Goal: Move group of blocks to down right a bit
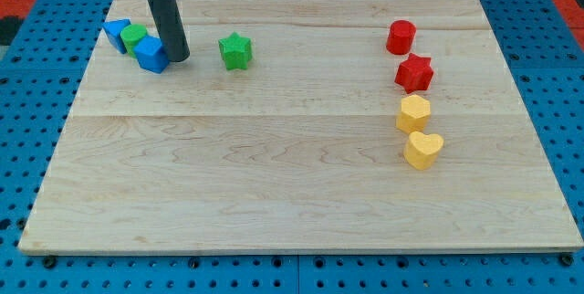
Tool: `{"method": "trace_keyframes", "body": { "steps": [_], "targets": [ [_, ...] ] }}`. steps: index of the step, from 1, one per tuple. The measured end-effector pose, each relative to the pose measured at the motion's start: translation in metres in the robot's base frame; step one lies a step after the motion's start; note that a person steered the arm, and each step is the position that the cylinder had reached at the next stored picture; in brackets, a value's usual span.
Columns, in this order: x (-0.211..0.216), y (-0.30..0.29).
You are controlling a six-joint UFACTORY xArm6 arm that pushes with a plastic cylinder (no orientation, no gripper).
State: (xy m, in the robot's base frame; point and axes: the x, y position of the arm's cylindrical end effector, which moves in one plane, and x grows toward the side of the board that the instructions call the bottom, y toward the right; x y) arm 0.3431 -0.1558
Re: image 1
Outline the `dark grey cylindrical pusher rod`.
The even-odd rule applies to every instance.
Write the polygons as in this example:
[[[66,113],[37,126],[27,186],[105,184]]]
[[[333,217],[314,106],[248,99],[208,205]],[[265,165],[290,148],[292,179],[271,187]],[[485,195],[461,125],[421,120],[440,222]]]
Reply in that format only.
[[[147,0],[159,38],[171,62],[183,62],[190,49],[177,0]]]

